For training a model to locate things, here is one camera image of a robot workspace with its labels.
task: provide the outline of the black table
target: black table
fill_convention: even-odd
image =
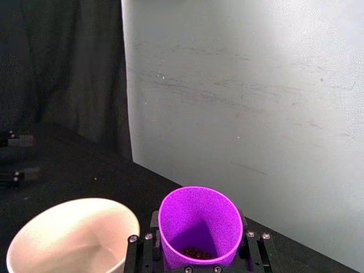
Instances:
[[[40,179],[0,192],[0,272],[7,272],[6,251],[20,228],[54,205],[85,197],[119,201],[135,213],[143,234],[162,199],[180,187],[61,127],[41,125],[35,136]],[[250,219],[247,223],[273,235],[286,273],[356,272]]]

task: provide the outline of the white bowl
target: white bowl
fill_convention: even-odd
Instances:
[[[123,272],[127,239],[139,222],[126,206],[86,198],[40,213],[14,237],[7,252],[10,273]]]

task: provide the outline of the screw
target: screw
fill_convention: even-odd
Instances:
[[[214,266],[214,273],[221,273],[222,267],[221,266]]]
[[[191,266],[186,266],[184,268],[184,273],[192,273],[193,272],[193,268]]]
[[[255,236],[254,232],[252,232],[252,231],[248,231],[248,232],[246,233],[246,235],[247,235],[248,237],[250,237],[250,238],[252,238],[252,237],[254,237],[254,236]]]
[[[138,236],[132,235],[129,237],[129,243],[134,243],[138,240]]]
[[[145,236],[145,239],[150,240],[151,238],[153,238],[153,234],[147,233],[146,236]]]
[[[269,240],[271,238],[271,236],[268,233],[263,233],[262,238],[265,240]]]

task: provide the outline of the dark beans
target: dark beans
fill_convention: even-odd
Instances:
[[[208,254],[206,251],[200,251],[194,247],[189,247],[185,250],[182,250],[181,254],[189,258],[200,259],[200,260],[210,260],[215,258],[212,257],[210,254]]]

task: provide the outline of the black fabric backdrop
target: black fabric backdrop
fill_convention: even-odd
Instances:
[[[0,132],[35,122],[131,159],[120,0],[0,1]]]

